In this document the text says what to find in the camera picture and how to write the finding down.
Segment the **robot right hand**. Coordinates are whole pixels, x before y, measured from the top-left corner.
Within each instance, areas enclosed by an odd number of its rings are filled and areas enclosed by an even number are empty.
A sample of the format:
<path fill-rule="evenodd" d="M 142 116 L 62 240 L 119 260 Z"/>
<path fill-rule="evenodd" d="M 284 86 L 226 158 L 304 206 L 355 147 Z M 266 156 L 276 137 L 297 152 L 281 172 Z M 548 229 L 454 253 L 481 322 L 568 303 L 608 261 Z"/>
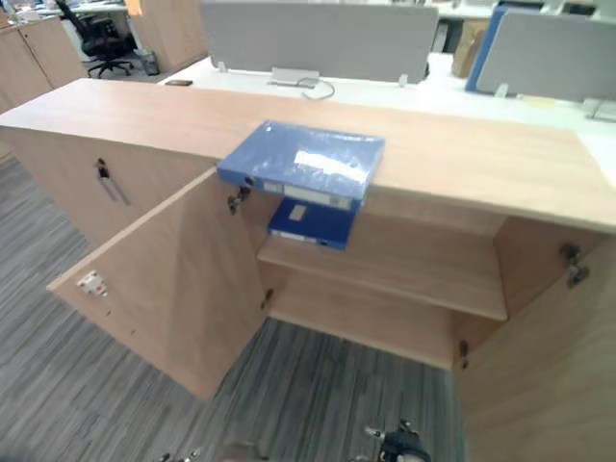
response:
<path fill-rule="evenodd" d="M 398 427 L 389 432 L 365 427 L 365 434 L 379 441 L 380 447 L 375 461 L 419 461 L 430 462 L 430 454 L 424 448 L 420 434 L 409 421 L 400 419 Z"/>

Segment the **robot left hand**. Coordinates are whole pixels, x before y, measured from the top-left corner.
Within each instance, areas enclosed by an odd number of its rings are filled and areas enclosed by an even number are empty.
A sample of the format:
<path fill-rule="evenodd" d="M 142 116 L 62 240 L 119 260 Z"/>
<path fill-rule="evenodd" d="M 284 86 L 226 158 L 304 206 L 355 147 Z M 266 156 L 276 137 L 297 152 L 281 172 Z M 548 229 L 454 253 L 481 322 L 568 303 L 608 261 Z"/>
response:
<path fill-rule="evenodd" d="M 169 452 L 162 454 L 156 462 L 196 462 L 201 455 L 201 448 L 192 449 L 184 454 L 172 456 Z"/>

